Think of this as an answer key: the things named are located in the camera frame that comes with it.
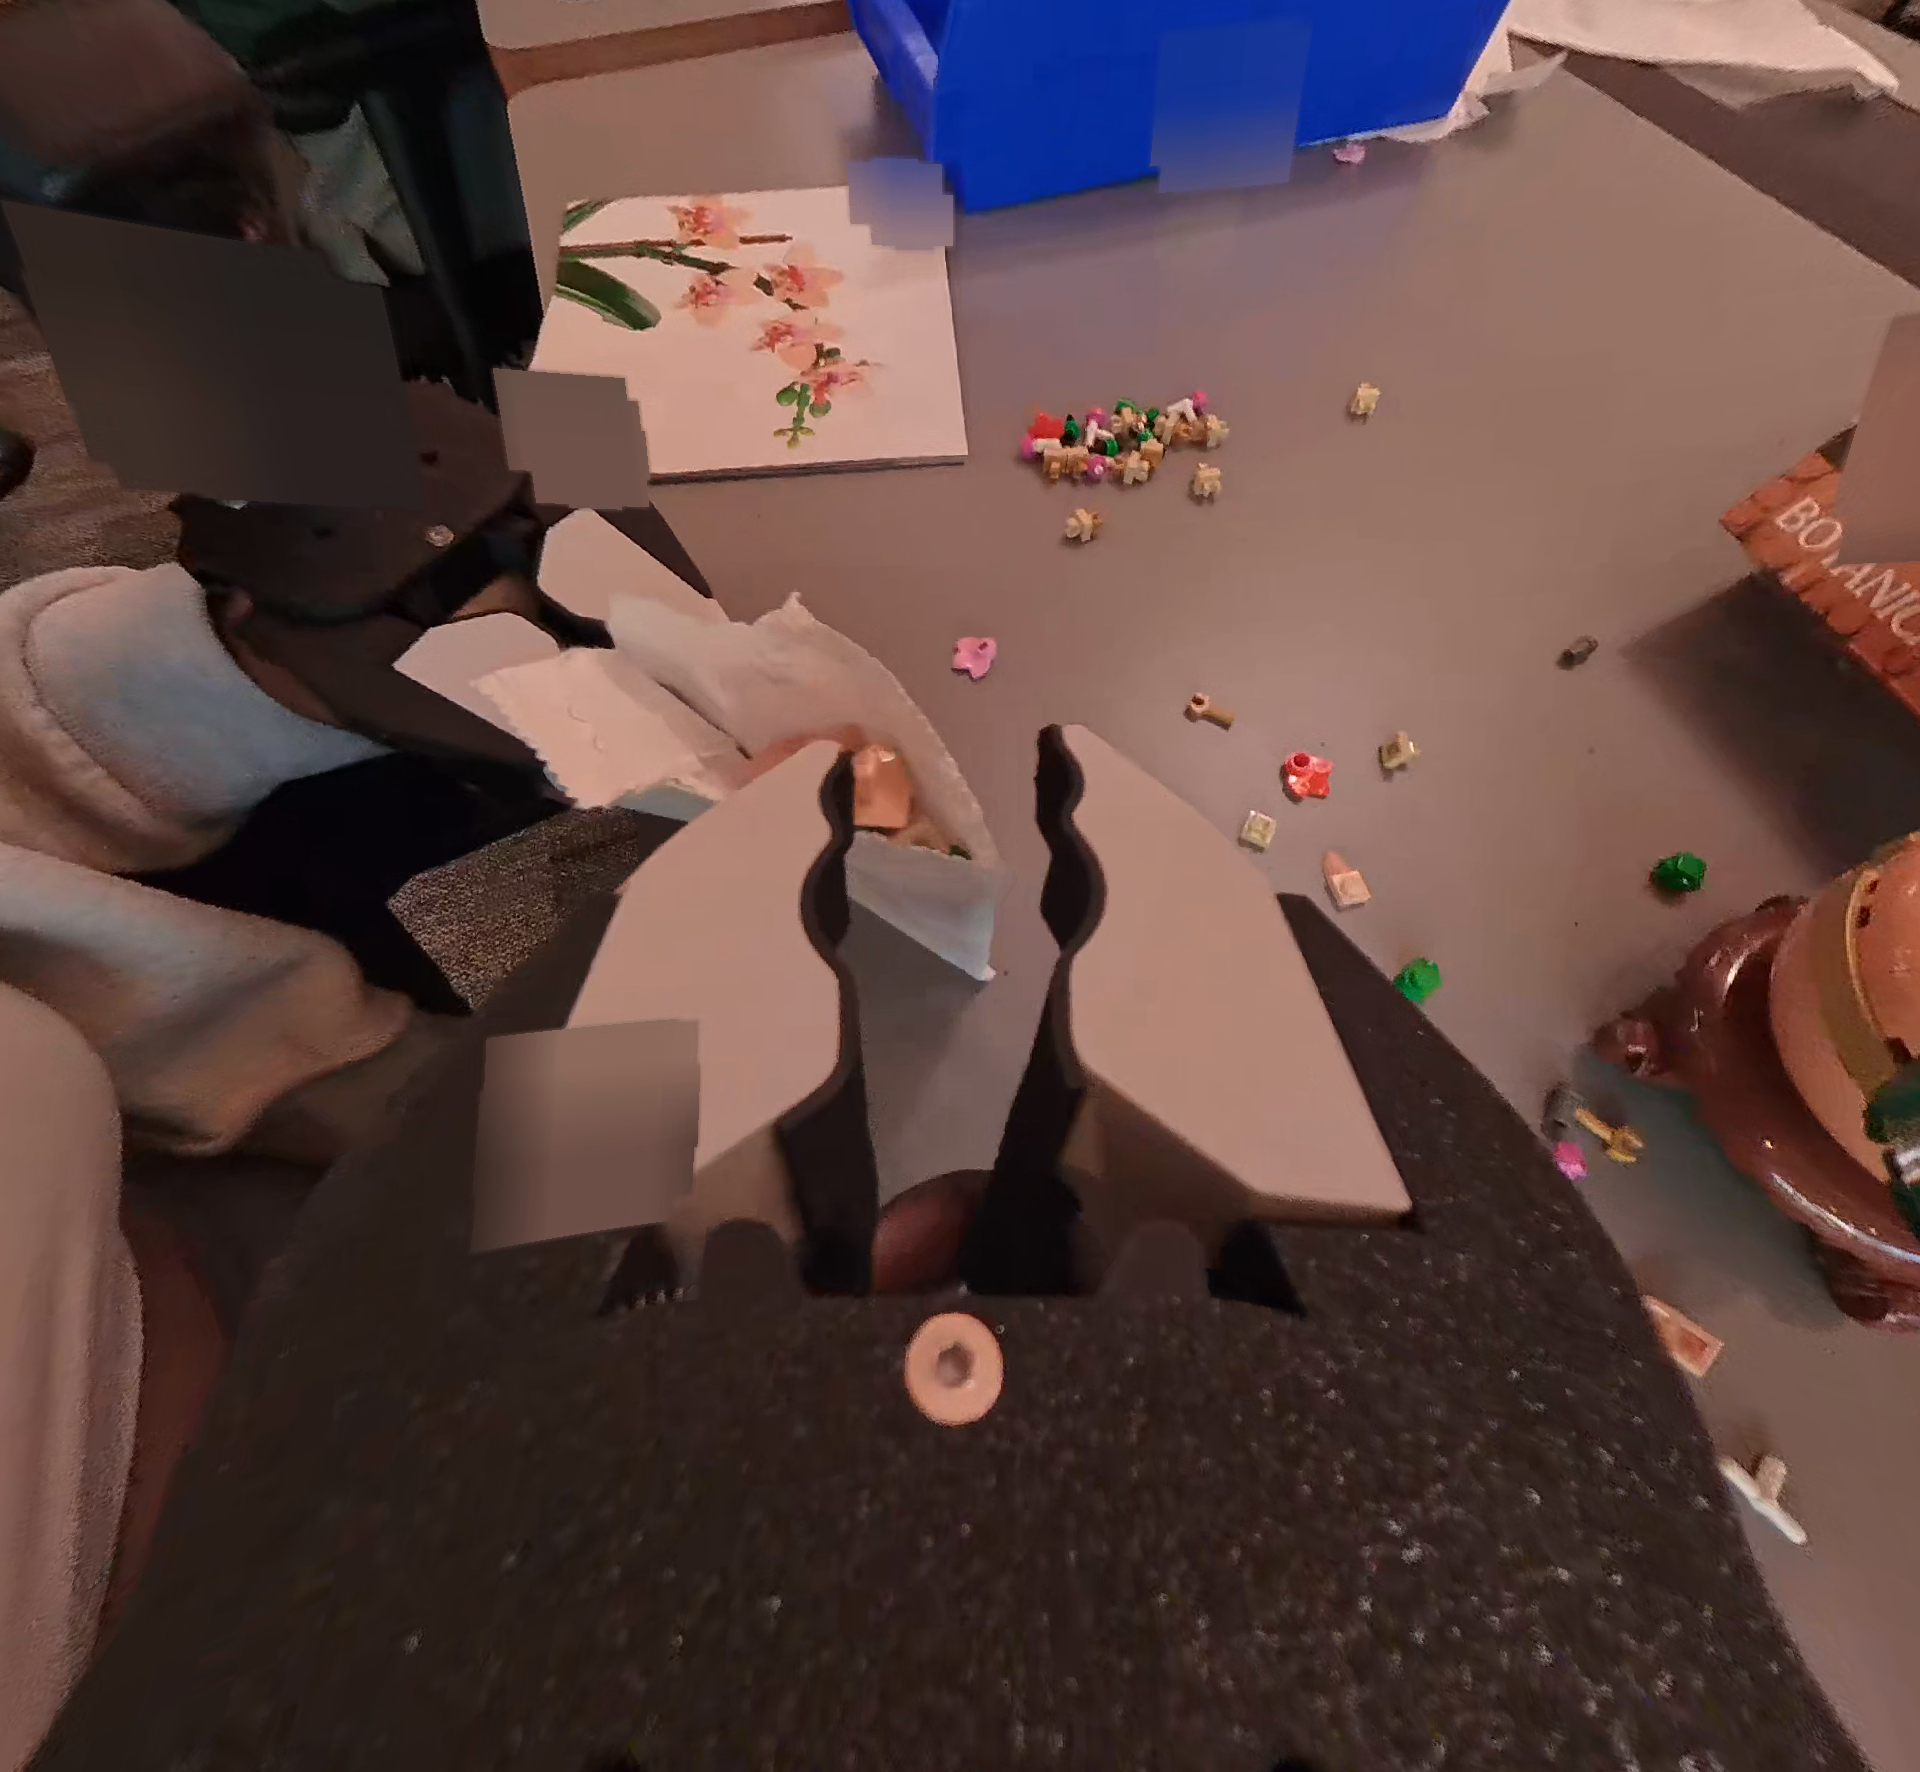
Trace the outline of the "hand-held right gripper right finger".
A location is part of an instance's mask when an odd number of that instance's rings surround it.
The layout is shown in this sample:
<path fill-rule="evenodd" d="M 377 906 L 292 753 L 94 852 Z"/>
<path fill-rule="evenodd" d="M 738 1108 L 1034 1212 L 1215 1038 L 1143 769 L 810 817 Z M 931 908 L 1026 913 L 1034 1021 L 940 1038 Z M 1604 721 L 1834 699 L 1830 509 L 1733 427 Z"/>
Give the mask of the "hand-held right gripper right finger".
<path fill-rule="evenodd" d="M 1203 815 L 1085 725 L 1037 738 L 1035 1038 L 962 1242 L 984 1297 L 1290 1297 L 1280 1226 L 1391 1227 L 1401 1173 L 1297 936 Z"/>

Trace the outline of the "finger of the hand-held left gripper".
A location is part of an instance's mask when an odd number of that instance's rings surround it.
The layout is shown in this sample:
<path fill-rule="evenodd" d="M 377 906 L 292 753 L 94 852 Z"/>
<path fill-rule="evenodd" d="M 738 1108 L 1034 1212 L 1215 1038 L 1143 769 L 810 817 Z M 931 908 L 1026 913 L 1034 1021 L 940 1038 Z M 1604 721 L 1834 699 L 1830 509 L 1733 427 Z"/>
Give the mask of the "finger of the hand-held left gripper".
<path fill-rule="evenodd" d="M 728 622 L 716 599 L 691 584 L 614 518 L 656 519 L 660 511 L 569 511 L 540 539 L 537 588 L 554 606 L 611 633 Z"/>
<path fill-rule="evenodd" d="M 396 674 L 463 709 L 497 709 L 483 682 L 504 670 L 546 661 L 562 646 L 531 620 L 487 612 L 447 620 L 396 657 Z"/>

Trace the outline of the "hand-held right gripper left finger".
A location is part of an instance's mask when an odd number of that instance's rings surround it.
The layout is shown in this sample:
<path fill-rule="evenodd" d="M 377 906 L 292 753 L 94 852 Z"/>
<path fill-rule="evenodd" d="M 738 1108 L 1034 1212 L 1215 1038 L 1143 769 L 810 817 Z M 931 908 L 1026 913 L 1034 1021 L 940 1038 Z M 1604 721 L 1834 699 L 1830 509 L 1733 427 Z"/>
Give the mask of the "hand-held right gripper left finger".
<path fill-rule="evenodd" d="M 691 1155 L 626 1219 L 679 1284 L 709 1231 L 755 1221 L 811 1292 L 871 1291 L 876 1153 L 843 956 L 851 836 L 851 755 L 805 741 L 635 869 L 577 993 L 575 1030 L 693 1028 Z"/>

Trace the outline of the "white paper bag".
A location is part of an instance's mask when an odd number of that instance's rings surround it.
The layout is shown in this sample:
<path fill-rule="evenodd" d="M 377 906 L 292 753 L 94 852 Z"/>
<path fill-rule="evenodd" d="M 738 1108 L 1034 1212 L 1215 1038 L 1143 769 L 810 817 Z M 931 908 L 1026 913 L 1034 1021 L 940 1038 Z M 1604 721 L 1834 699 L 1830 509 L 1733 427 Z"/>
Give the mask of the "white paper bag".
<path fill-rule="evenodd" d="M 958 972 L 996 977 L 1001 859 L 985 813 L 920 704 L 796 594 L 755 620 L 693 617 L 619 594 L 607 649 L 571 649 L 480 678 L 508 727 L 577 807 L 695 817 L 748 782 L 756 758 L 857 729 L 907 777 L 903 833 L 865 823 L 849 895 Z"/>

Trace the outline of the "person's left forearm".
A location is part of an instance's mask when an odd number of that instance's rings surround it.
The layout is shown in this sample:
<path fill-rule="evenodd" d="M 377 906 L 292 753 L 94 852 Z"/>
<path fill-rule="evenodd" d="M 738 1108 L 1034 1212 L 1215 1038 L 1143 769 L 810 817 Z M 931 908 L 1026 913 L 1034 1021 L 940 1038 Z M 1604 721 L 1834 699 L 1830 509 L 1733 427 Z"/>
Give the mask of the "person's left forearm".
<path fill-rule="evenodd" d="M 388 749 L 277 704 L 177 563 L 1 596 L 1 839 L 109 872 L 192 863 L 285 782 Z"/>

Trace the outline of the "person's dark trousers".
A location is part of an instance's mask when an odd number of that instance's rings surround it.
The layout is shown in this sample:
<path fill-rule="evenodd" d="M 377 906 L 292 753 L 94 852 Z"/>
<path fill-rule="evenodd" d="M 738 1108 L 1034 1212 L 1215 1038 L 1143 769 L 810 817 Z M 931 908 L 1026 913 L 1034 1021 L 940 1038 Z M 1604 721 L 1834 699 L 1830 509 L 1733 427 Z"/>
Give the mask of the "person's dark trousers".
<path fill-rule="evenodd" d="M 522 770 L 388 753 L 273 787 L 203 858 L 131 881 L 318 933 L 371 984 L 462 1020 L 514 967 L 516 922 L 540 911 L 516 878 L 601 823 Z"/>

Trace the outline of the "orchid picture instruction booklet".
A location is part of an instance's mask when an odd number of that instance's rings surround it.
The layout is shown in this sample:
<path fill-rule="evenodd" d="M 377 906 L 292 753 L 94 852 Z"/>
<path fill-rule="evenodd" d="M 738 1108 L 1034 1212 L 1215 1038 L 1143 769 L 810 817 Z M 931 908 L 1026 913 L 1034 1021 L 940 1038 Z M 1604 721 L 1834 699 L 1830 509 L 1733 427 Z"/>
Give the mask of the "orchid picture instruction booklet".
<path fill-rule="evenodd" d="M 529 367 L 619 379 L 666 480 L 966 456 L 947 250 L 843 185 L 572 202 Z"/>

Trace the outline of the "grey and yellow pin brick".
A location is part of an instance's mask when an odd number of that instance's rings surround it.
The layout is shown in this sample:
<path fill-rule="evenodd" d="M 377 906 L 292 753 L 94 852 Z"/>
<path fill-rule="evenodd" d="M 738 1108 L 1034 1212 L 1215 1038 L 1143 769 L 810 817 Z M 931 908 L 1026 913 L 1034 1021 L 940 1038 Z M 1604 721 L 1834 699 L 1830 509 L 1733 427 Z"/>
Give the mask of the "grey and yellow pin brick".
<path fill-rule="evenodd" d="M 1575 1141 L 1588 1159 L 1588 1145 L 1606 1159 L 1633 1164 L 1645 1150 L 1645 1138 L 1627 1122 L 1614 1122 L 1596 1112 L 1583 1095 L 1567 1083 L 1555 1083 L 1543 1103 L 1543 1135 L 1548 1145 Z"/>

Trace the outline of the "toy brick orchid pot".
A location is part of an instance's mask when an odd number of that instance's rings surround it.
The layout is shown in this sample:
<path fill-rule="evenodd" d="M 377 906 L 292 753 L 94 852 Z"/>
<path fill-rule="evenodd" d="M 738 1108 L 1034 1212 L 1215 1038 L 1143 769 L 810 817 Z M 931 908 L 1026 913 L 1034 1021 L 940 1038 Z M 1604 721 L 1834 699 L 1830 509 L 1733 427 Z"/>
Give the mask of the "toy brick orchid pot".
<path fill-rule="evenodd" d="M 1684 1094 L 1804 1233 L 1837 1308 L 1918 1331 L 1918 836 L 1718 924 L 1591 1038 Z"/>

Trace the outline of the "pile of mixed small bricks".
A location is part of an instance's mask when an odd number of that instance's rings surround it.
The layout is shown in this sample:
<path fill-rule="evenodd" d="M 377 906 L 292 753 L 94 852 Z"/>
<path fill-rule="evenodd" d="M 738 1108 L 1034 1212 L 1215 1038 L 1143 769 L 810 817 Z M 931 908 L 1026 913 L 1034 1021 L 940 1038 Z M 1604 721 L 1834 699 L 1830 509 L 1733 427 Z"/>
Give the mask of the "pile of mixed small bricks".
<path fill-rule="evenodd" d="M 1110 407 L 1034 414 L 1018 440 L 1018 458 L 1053 482 L 1136 484 L 1148 480 L 1175 448 L 1212 453 L 1227 434 L 1230 427 L 1207 391 L 1148 405 L 1119 396 Z"/>

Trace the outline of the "pink wedge plate brick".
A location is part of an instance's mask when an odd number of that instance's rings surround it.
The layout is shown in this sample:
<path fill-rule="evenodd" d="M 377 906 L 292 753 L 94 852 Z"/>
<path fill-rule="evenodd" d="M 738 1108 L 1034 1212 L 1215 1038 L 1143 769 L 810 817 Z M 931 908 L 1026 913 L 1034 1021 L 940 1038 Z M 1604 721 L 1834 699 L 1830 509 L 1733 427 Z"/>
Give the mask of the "pink wedge plate brick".
<path fill-rule="evenodd" d="M 1689 1378 L 1705 1379 L 1724 1353 L 1724 1338 L 1664 1300 L 1643 1295 L 1643 1308 L 1666 1356 Z"/>

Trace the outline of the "white T-shaped brick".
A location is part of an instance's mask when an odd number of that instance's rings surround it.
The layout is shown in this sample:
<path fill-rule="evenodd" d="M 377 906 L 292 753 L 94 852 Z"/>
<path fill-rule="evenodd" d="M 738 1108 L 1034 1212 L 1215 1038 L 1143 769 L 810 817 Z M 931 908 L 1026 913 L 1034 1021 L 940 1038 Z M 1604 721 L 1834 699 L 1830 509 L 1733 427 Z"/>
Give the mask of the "white T-shaped brick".
<path fill-rule="evenodd" d="M 1808 1543 L 1804 1525 L 1792 1514 L 1787 1500 L 1789 1462 L 1778 1452 L 1764 1452 L 1749 1465 L 1732 1453 L 1720 1453 L 1715 1468 L 1736 1496 L 1794 1547 Z"/>

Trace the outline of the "dark toy brick set box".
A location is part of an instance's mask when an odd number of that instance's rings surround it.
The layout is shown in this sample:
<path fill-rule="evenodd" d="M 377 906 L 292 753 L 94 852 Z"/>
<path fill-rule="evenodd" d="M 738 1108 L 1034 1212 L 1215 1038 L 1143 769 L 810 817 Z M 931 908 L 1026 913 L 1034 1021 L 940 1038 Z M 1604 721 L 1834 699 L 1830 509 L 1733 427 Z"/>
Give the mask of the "dark toy brick set box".
<path fill-rule="evenodd" d="M 1861 674 L 1918 716 L 1918 561 L 1845 546 L 1843 475 L 1858 429 L 1830 437 L 1720 514 L 1751 569 L 1803 606 Z"/>

